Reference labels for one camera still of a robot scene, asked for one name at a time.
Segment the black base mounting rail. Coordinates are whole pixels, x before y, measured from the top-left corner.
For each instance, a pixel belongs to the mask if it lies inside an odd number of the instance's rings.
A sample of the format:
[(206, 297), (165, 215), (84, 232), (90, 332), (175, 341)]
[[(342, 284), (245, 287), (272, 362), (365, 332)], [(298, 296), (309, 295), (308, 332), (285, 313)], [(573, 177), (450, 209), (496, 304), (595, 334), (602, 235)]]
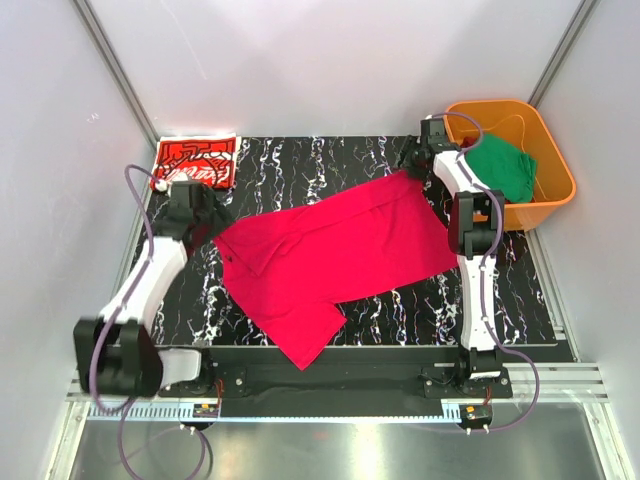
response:
[(204, 372), (169, 398), (219, 400), (224, 418), (425, 417), (443, 400), (510, 399), (506, 371), (495, 379), (463, 379), (455, 346), (328, 347), (304, 370), (276, 347), (203, 349)]

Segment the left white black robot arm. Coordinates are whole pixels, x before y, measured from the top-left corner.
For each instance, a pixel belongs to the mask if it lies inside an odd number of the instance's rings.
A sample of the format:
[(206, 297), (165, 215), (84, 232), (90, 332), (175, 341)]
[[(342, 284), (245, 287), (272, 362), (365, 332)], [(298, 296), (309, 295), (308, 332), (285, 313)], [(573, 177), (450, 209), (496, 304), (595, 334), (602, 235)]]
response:
[(195, 180), (168, 188), (168, 201), (155, 223), (144, 219), (146, 239), (137, 262), (115, 296), (95, 317), (82, 317), (73, 330), (82, 389), (102, 395), (144, 397), (201, 376), (196, 349), (160, 350), (151, 338), (153, 321), (169, 287), (189, 259), (233, 224), (214, 189)]

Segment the crimson red polo shirt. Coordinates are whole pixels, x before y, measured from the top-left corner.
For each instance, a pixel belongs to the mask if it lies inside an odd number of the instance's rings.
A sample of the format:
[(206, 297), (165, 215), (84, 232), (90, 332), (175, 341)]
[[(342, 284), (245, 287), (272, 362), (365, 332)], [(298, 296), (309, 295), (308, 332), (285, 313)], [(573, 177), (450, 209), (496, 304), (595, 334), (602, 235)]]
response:
[(214, 244), (232, 300), (300, 370), (344, 325), (338, 304), (457, 265), (421, 182), (404, 171), (241, 219)]

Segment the right aluminium corner post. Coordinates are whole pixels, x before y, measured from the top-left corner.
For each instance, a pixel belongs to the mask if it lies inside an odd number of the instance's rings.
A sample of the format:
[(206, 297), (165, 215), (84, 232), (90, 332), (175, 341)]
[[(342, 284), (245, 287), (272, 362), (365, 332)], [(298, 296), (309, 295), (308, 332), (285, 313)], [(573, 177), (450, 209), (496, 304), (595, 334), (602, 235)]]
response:
[(588, 25), (594, 12), (598, 8), (600, 0), (581, 0), (576, 10), (564, 29), (560, 40), (547, 61), (539, 79), (537, 80), (528, 104), (538, 108), (545, 98), (549, 88), (559, 74), (580, 35)]

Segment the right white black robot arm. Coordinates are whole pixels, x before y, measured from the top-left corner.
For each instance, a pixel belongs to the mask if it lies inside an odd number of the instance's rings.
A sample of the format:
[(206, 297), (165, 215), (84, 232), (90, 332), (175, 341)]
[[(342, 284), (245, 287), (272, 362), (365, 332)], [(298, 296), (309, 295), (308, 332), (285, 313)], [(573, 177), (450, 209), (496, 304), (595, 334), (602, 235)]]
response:
[(461, 395), (486, 394), (499, 380), (502, 352), (495, 333), (496, 256), (504, 231), (504, 195), (490, 189), (466, 161), (470, 147), (449, 139), (446, 113), (420, 122), (420, 134), (405, 141), (398, 167), (421, 180), (435, 175), (452, 197), (447, 228), (462, 288), (459, 357), (442, 385)]

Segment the folded red patterned t-shirt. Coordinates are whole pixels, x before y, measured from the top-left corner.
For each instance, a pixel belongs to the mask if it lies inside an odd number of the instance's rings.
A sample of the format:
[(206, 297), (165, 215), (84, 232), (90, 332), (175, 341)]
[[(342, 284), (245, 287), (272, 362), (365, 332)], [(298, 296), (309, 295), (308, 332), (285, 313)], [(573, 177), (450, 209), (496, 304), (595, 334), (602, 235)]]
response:
[(241, 141), (235, 134), (162, 137), (152, 174), (167, 184), (185, 174), (214, 189), (231, 189)]

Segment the aluminium corner post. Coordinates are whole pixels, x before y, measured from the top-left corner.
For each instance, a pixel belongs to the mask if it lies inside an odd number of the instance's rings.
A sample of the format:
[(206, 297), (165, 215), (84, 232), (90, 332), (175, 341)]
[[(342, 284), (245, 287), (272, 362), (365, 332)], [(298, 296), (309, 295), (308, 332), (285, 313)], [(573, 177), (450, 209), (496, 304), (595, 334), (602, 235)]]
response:
[(75, 12), (81, 20), (90, 40), (94, 44), (101, 60), (106, 66), (111, 78), (121, 94), (134, 121), (152, 149), (156, 148), (159, 134), (147, 114), (133, 84), (117, 55), (91, 1), (71, 0)]
[(580, 35), (588, 25), (594, 12), (598, 8), (600, 0), (581, 0), (576, 10), (564, 29), (560, 40), (547, 61), (539, 79), (537, 80), (528, 104), (538, 108), (545, 98), (549, 88), (559, 74)]

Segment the green t-shirt in basket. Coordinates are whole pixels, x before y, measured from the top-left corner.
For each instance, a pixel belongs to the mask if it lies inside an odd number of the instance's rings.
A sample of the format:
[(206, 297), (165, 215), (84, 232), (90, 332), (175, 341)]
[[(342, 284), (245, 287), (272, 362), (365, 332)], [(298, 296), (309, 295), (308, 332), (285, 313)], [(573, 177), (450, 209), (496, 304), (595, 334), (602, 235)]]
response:
[(475, 175), (490, 189), (501, 190), (510, 203), (530, 203), (534, 196), (536, 160), (505, 140), (486, 133), (465, 159)]

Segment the left aluminium corner post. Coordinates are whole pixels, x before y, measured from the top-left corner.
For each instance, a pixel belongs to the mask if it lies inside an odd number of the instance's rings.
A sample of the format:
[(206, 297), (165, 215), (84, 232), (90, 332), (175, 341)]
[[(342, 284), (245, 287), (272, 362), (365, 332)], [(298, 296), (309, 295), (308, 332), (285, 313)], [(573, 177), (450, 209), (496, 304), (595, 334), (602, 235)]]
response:
[(90, 40), (94, 44), (101, 60), (106, 66), (111, 78), (121, 94), (134, 121), (152, 149), (156, 148), (159, 134), (147, 114), (133, 84), (117, 55), (91, 1), (71, 0), (75, 12), (81, 20)]

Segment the orange plastic basket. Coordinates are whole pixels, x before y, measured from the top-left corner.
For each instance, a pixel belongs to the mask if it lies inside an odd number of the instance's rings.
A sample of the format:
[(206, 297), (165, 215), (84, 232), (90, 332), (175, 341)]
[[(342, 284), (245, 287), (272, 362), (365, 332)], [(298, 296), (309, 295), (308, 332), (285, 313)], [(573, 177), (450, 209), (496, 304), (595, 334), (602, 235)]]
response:
[(576, 184), (559, 148), (538, 111), (514, 99), (464, 101), (448, 107), (445, 118), (449, 138), (460, 145), (465, 136), (480, 145), (486, 133), (493, 134), (537, 162), (534, 196), (530, 203), (506, 200), (504, 229), (528, 231), (539, 226), (576, 194)]

